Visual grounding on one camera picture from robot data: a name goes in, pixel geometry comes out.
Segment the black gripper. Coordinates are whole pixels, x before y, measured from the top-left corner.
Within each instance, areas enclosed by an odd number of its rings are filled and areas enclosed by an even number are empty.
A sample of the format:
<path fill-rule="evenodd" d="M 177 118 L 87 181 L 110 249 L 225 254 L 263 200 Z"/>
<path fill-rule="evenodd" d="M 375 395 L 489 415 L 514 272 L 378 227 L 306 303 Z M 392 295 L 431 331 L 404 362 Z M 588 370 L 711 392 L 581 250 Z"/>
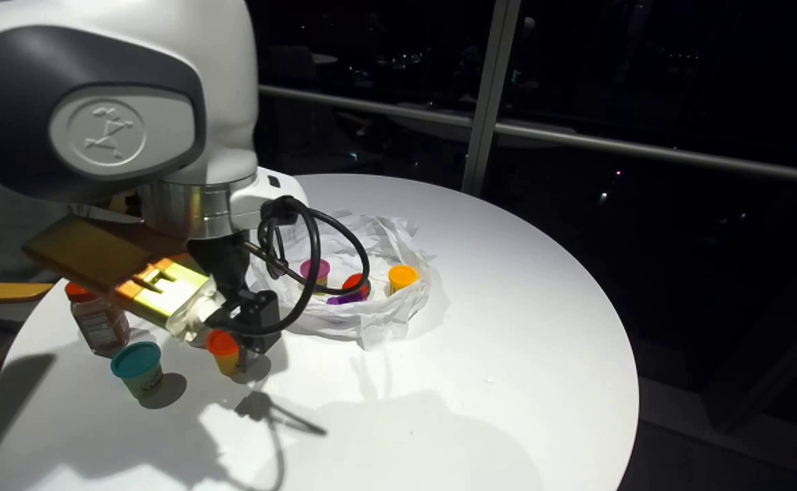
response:
<path fill-rule="evenodd" d="M 281 338 L 276 331 L 280 297 L 273 288 L 255 291 L 248 287 L 252 254 L 247 237 L 192 241 L 188 254 L 225 295 L 225 305 L 207 317 L 207 324 L 225 327 L 247 353 L 266 355 Z"/>

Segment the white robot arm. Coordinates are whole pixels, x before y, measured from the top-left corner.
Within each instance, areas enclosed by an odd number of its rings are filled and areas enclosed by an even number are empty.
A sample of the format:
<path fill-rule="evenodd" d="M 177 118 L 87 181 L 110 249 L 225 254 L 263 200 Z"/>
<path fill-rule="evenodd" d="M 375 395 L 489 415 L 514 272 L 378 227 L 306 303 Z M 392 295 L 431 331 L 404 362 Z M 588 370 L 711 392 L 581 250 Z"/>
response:
<path fill-rule="evenodd" d="M 0 186 L 82 201 L 138 188 L 145 223 L 218 261 L 206 314 L 252 348 L 289 324 L 244 287 L 240 241 L 306 201 L 258 163 L 247 0 L 0 0 Z"/>

